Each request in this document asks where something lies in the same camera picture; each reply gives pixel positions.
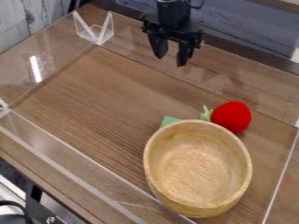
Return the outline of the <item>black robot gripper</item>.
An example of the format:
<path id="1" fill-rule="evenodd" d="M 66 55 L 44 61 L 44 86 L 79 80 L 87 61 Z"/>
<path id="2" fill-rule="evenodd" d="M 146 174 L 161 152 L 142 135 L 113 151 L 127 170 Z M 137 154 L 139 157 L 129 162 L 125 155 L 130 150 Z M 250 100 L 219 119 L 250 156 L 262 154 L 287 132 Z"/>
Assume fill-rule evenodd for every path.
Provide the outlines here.
<path id="1" fill-rule="evenodd" d="M 191 0 L 155 0 L 155 3 L 157 12 L 141 16 L 142 30 L 158 59 L 169 52 L 169 41 L 179 43 L 177 66 L 183 67 L 193 57 L 194 48 L 202 47 L 203 29 L 191 20 L 193 9 L 199 10 L 202 6 L 193 5 Z"/>

